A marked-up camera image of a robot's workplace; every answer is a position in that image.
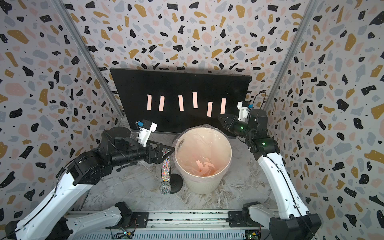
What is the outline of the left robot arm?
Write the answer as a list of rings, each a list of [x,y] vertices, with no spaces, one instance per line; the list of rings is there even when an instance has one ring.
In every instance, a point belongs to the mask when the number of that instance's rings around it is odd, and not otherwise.
[[[151,130],[141,130],[139,139],[131,131],[114,127],[102,132],[99,146],[71,160],[57,174],[57,183],[50,194],[25,218],[6,225],[9,240],[74,240],[102,228],[136,227],[133,212],[125,202],[94,214],[69,218],[75,202],[110,175],[113,168],[122,169],[139,161],[162,164],[174,147],[150,141]]]

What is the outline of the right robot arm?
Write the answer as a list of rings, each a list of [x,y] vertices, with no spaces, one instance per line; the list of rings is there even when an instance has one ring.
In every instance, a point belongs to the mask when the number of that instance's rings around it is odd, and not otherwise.
[[[310,213],[285,168],[277,142],[268,135],[268,117],[264,110],[247,107],[240,116],[218,117],[222,127],[244,139],[248,150],[264,171],[276,198],[277,209],[270,210],[259,202],[243,205],[242,219],[247,227],[259,224],[269,230],[264,237],[272,240],[314,240],[322,225],[318,214]]]

